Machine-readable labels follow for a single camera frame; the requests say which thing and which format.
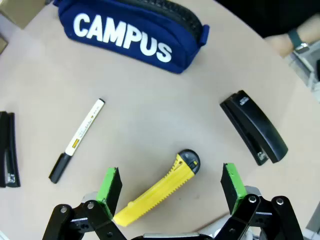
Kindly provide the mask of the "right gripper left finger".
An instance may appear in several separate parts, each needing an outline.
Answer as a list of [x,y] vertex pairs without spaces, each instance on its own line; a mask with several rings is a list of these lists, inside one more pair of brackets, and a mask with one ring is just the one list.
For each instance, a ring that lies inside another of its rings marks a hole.
[[110,167],[96,195],[86,195],[75,208],[68,204],[54,207],[46,226],[44,240],[81,240],[94,232],[100,240],[125,240],[113,222],[122,181],[117,167]]

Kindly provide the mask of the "person's left hand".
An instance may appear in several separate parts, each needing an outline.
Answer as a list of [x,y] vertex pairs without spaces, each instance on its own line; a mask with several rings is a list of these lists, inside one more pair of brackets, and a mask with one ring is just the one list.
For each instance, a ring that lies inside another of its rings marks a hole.
[[294,51],[293,44],[287,33],[272,35],[264,40],[282,57],[286,57]]

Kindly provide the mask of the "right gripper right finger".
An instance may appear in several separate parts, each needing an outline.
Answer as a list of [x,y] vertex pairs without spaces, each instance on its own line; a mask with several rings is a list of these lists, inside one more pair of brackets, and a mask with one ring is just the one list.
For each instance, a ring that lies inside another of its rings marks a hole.
[[220,183],[231,216],[214,237],[216,240],[240,240],[249,227],[260,228],[260,240],[304,238],[286,196],[275,196],[269,201],[259,193],[248,192],[233,163],[223,165]]

